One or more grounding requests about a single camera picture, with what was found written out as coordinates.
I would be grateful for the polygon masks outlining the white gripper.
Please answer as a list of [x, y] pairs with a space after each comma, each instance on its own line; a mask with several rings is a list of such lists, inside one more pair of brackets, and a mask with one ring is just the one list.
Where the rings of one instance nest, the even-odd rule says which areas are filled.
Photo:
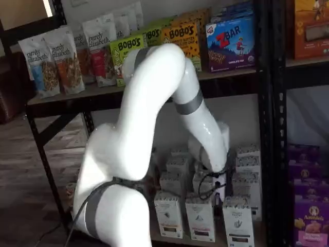
[[214, 216], [216, 218], [220, 218], [222, 216], [222, 202], [225, 199], [226, 179], [226, 173], [213, 177], [213, 185], [216, 187], [215, 195], [219, 196], [215, 198], [214, 205]]

